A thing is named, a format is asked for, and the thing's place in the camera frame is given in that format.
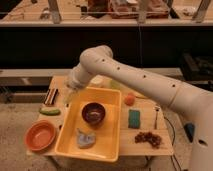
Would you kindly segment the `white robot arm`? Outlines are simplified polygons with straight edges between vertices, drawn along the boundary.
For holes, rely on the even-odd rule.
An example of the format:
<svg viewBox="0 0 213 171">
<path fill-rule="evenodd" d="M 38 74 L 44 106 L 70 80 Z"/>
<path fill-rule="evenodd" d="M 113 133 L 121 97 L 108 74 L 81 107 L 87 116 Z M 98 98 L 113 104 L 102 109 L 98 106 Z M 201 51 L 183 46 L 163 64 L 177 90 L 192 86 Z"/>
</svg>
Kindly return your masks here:
<svg viewBox="0 0 213 171">
<path fill-rule="evenodd" d="M 195 132 L 188 171 L 213 171 L 213 92 L 119 63 L 106 45 L 81 53 L 78 65 L 68 75 L 67 85 L 83 89 L 96 75 L 110 77 L 190 119 Z"/>
</svg>

